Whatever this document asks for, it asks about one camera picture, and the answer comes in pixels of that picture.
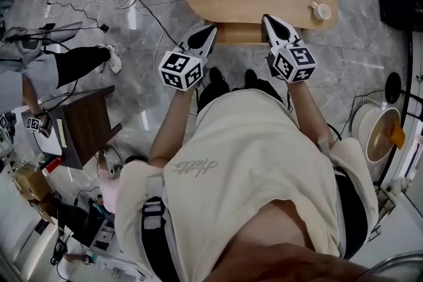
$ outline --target person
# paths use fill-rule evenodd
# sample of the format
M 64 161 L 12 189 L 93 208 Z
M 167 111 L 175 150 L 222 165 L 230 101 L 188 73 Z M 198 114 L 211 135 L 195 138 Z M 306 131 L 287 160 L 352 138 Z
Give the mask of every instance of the person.
M 71 276 L 83 265 L 93 264 L 93 258 L 86 254 L 85 248 L 74 238 L 69 237 L 66 243 L 66 253 L 58 263 L 56 271 L 63 282 L 71 282 Z
M 149 184 L 162 174 L 170 218 L 159 225 L 171 221 L 179 281 L 355 281 L 366 269 L 346 259 L 377 221 L 358 141 L 334 142 L 304 82 L 288 84 L 295 121 L 254 71 L 232 92 L 218 69 L 209 76 L 192 138 L 183 144 L 194 88 L 175 92 L 148 165 L 122 169 L 115 229 L 123 251 L 171 280 L 146 223 Z
M 97 152 L 98 159 L 98 177 L 100 178 L 100 191 L 101 196 L 98 196 L 96 203 L 102 205 L 109 213 L 116 214 L 116 199 L 118 196 L 120 177 L 113 177 L 112 173 L 107 167 L 106 157 L 104 151 Z M 132 155 L 125 160 L 125 163 L 131 161 L 147 162 L 147 158 L 143 155 Z
M 84 77 L 97 67 L 104 67 L 105 63 L 115 74 L 122 69 L 122 61 L 111 45 L 56 53 L 22 51 L 16 44 L 3 41 L 0 46 L 0 114 L 26 104 L 34 116 L 45 120 L 39 98 Z

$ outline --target pink object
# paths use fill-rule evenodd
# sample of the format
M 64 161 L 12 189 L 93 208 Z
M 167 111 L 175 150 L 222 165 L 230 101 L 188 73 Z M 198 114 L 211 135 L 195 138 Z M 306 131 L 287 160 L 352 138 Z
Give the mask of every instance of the pink object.
M 100 176 L 100 190 L 103 195 L 104 208 L 115 214 L 120 178 L 113 180 L 111 173 L 105 169 L 99 169 L 98 175 Z

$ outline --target person's leg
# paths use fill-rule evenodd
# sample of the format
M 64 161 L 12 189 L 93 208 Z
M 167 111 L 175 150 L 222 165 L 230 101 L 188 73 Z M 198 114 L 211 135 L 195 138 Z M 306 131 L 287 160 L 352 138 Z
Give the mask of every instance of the person's leg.
M 276 90 L 267 80 L 258 79 L 256 73 L 252 69 L 247 69 L 247 72 L 245 72 L 244 89 L 250 88 L 262 90 L 263 92 L 273 96 L 276 100 L 279 100 L 282 104 L 284 104 L 278 92 L 276 92 Z
M 198 101 L 198 110 L 199 113 L 204 107 L 206 107 L 214 99 L 219 98 L 220 96 L 229 93 L 229 85 L 226 83 L 225 79 L 222 77 L 219 69 L 213 67 L 209 72 L 210 84 L 203 90 Z
M 120 60 L 108 47 L 80 47 L 54 55 L 59 75 L 58 88 L 84 77 L 104 62 L 116 61 L 116 58 Z
M 100 48 L 106 48 L 109 50 L 110 52 L 110 59 L 106 62 L 108 64 L 108 66 L 110 67 L 110 69 L 112 70 L 112 72 L 114 74 L 117 74 L 120 72 L 120 70 L 122 69 L 122 60 L 118 57 L 118 55 L 116 54 L 116 48 L 112 45 L 104 45 L 104 44 L 99 44 L 98 45 Z M 102 63 L 100 66 L 98 66 L 95 70 L 97 73 L 102 73 L 104 70 L 104 66 L 106 63 Z

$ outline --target gray marble tile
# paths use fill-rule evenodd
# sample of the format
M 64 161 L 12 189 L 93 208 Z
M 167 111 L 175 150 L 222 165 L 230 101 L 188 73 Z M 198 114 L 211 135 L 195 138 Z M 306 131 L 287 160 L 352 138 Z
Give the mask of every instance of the gray marble tile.
M 86 0 L 52 1 L 80 3 Z M 116 0 L 107 1 L 111 5 L 116 4 Z M 186 0 L 143 1 L 151 7 L 175 40 L 202 24 L 201 18 L 192 11 Z M 141 12 L 146 12 L 141 4 L 137 3 L 136 6 Z M 157 82 L 153 66 L 158 65 L 164 52 L 171 49 L 173 43 L 164 36 L 153 61 L 161 30 L 151 17 L 134 10 L 96 6 L 90 1 L 80 7 L 86 9 L 90 17 L 97 18 L 99 24 L 107 24 L 110 30 L 106 34 L 100 30 L 80 31 L 65 45 L 75 48 L 112 44 L 122 57 L 123 67 L 117 75 L 112 74 L 107 67 L 101 74 L 92 72 L 78 82 L 77 88 L 85 90 L 116 85 L 115 93 L 107 101 L 108 111 L 112 124 L 122 122 L 123 130 L 113 138 L 112 144 L 122 157 L 148 154 L 173 95 L 170 88 L 164 88 Z M 62 10 L 58 5 L 52 7 L 50 12 L 58 16 L 44 18 L 45 8 L 46 0 L 15 0 L 14 6 L 7 12 L 7 26 L 36 28 L 46 22 L 55 22 L 59 26 L 78 20 L 83 21 L 84 27 L 95 26 L 95 21 L 71 9 L 58 14 Z M 130 18 L 135 22 L 135 29 L 130 27 Z M 392 71 L 400 74 L 403 84 L 406 82 L 404 35 L 380 21 L 378 0 L 338 0 L 338 22 L 334 28 L 319 32 L 304 31 L 301 36 L 319 60 L 319 67 L 308 85 L 325 119 L 339 131 L 348 119 L 355 95 L 383 88 L 387 75 Z M 248 68 L 254 69 L 261 79 L 269 80 L 282 98 L 286 98 L 286 84 L 270 76 L 265 60 L 267 53 L 267 46 L 216 46 L 210 56 L 209 66 L 219 67 L 231 88 L 241 87 L 245 71 Z M 61 88 L 58 92 L 71 87 Z M 381 93 L 372 96 L 377 100 L 383 99 Z M 399 108 L 401 100 L 396 103 Z M 353 112 L 361 103 L 361 100 L 356 100 Z M 192 134 L 195 112 L 196 103 L 193 100 L 186 138 Z M 142 115 L 147 118 L 147 127 Z M 107 157 L 110 164 L 118 161 L 114 155 Z M 73 202 L 77 190 L 95 187 L 95 159 L 86 165 L 84 171 L 71 169 L 71 174 L 74 186 L 69 184 L 67 168 L 58 168 L 51 179 L 55 180 L 55 185 L 63 186 L 63 194 Z
M 383 88 L 386 57 L 369 52 L 342 49 L 342 86 Z
M 342 48 L 308 44 L 317 60 L 317 68 L 307 81 L 310 87 L 339 86 L 343 72 Z

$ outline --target black shoe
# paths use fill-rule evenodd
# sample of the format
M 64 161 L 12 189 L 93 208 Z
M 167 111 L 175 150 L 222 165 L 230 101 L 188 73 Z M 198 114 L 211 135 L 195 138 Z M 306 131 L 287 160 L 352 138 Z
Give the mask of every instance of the black shoe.
M 253 84 L 257 81 L 257 74 L 252 69 L 247 69 L 244 76 L 244 82 L 246 85 Z
M 212 67 L 209 71 L 209 78 L 211 83 L 219 83 L 223 80 L 222 73 L 217 67 Z

